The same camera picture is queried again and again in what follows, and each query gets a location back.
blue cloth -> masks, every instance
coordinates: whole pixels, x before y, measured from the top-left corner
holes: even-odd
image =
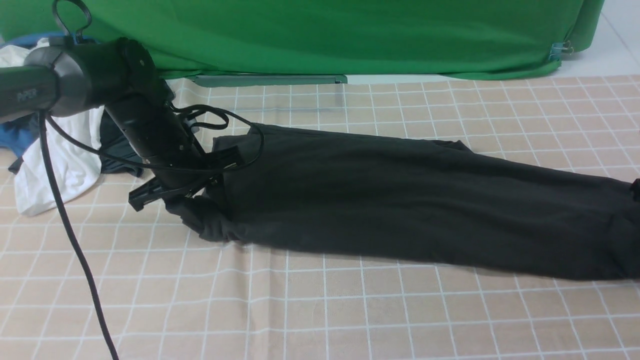
[[[0,147],[9,148],[21,157],[36,139],[30,120],[31,115],[0,124]]]
[[[31,34],[24,35],[23,37],[14,38],[0,45],[0,49],[2,49],[6,45],[14,45],[19,47],[24,47],[25,49],[31,49],[38,45],[38,41],[41,38],[54,38],[54,37],[63,37],[65,34],[62,31],[52,31],[50,33],[41,33],[41,34]],[[90,37],[84,37],[85,39],[93,40]]]

green fabric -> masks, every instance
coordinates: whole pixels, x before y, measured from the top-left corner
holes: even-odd
[[[542,76],[593,38],[604,0],[85,0],[87,35],[135,38],[166,78],[195,74]],[[51,0],[1,0],[11,39],[56,30]],[[75,27],[79,10],[61,3]]]

white floor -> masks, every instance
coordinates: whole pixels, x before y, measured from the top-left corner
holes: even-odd
[[[554,77],[640,74],[640,0],[605,0],[591,47],[563,61]],[[433,75],[351,75],[351,84],[451,80]]]

black electrical cable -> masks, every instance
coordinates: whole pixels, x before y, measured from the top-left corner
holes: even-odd
[[[221,108],[214,108],[214,107],[209,106],[209,105],[193,105],[193,106],[190,106],[190,107],[184,108],[184,109],[175,108],[175,107],[173,107],[173,105],[171,105],[170,107],[174,111],[177,110],[177,112],[180,112],[180,113],[186,113],[186,112],[192,112],[192,111],[202,111],[203,109],[206,109],[205,110],[206,112],[213,113],[213,114],[215,114],[217,116],[222,117],[223,119],[225,117],[227,117],[227,115],[236,118],[237,120],[239,120],[239,121],[249,125],[250,127],[254,128],[256,130],[256,132],[258,132],[258,134],[260,135],[260,147],[258,148],[258,153],[256,154],[256,156],[251,161],[245,163],[244,165],[240,165],[238,167],[226,168],[226,169],[196,169],[196,168],[164,167],[164,166],[161,166],[161,165],[149,165],[149,164],[138,163],[137,161],[131,161],[131,160],[119,158],[117,156],[113,156],[113,155],[107,154],[105,152],[102,152],[100,150],[94,149],[94,148],[92,148],[90,146],[87,146],[87,145],[79,142],[78,140],[74,139],[69,134],[67,134],[64,130],[62,130],[60,125],[58,125],[49,114],[46,115],[46,120],[49,123],[49,125],[51,125],[51,127],[58,134],[60,134],[60,136],[62,136],[66,141],[72,143],[73,145],[79,147],[82,150],[88,151],[88,152],[90,152],[92,154],[96,154],[96,155],[102,156],[103,158],[106,158],[106,159],[109,159],[109,160],[118,161],[118,162],[123,163],[125,165],[130,165],[130,166],[139,167],[139,168],[147,168],[147,169],[151,169],[151,170],[166,170],[166,171],[175,171],[175,172],[187,172],[187,173],[192,173],[192,174],[209,174],[209,175],[213,176],[213,175],[216,175],[216,174],[221,174],[223,172],[238,171],[238,170],[244,169],[244,168],[250,166],[251,164],[255,163],[260,158],[260,156],[262,155],[262,151],[264,150],[264,133],[262,133],[262,130],[260,129],[259,126],[256,126],[253,122],[250,122],[249,120],[246,120],[245,118],[241,117],[240,115],[236,115],[235,113],[233,113],[231,111],[224,110],[224,109],[221,109]],[[215,130],[224,129],[226,127],[226,126],[225,127],[220,127],[222,125],[208,124],[208,123],[205,123],[205,122],[196,122],[195,124],[197,124],[196,126],[198,126],[198,127],[206,127],[206,128],[215,129]]]
[[[62,200],[60,189],[58,188],[58,182],[56,181],[56,175],[53,170],[53,164],[51,162],[51,153],[49,152],[49,144],[47,142],[47,126],[46,126],[47,123],[45,120],[48,116],[49,115],[46,111],[38,112],[38,125],[40,127],[40,147],[42,148],[42,157],[44,159],[44,167],[47,172],[47,177],[49,178],[49,185],[51,186],[53,199],[56,201],[56,207],[58,208],[58,213],[60,213],[62,224],[65,227],[65,231],[67,232],[67,236],[69,237],[71,246],[74,248],[74,251],[76,252],[76,256],[80,261],[80,265],[82,266],[84,275],[86,276],[86,280],[89,283],[89,290],[91,291],[91,298],[93,300],[95,314],[98,317],[98,323],[100,324],[100,330],[102,331],[102,335],[104,336],[104,341],[107,343],[107,347],[109,348],[109,353],[111,353],[111,358],[113,360],[118,360],[119,359],[118,352],[116,351],[116,347],[113,344],[113,340],[111,339],[109,329],[107,328],[107,323],[104,319],[104,313],[102,312],[102,306],[100,305],[100,298],[98,296],[98,287],[95,285],[95,280],[93,280],[91,268],[87,263],[87,260],[83,254],[82,248],[80,247],[80,244],[78,243],[78,240],[76,238],[76,234],[74,233],[74,229],[71,226],[69,215],[67,214],[67,210],[65,209],[65,204]]]

pile of clothes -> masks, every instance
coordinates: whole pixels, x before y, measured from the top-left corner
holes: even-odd
[[[48,46],[48,38],[62,33],[47,33],[17,38],[0,45],[0,67],[21,66],[29,52]],[[113,122],[104,107],[67,118],[54,120],[69,135],[102,152],[140,162],[126,137]],[[141,177],[142,168],[90,154],[50,129],[47,132],[54,172],[65,202],[75,199],[91,188],[100,174],[129,173]],[[55,207],[53,194],[45,173],[41,155],[36,114],[0,124],[0,147],[10,149],[18,159],[8,170],[15,174],[15,200],[18,211],[35,216]]]

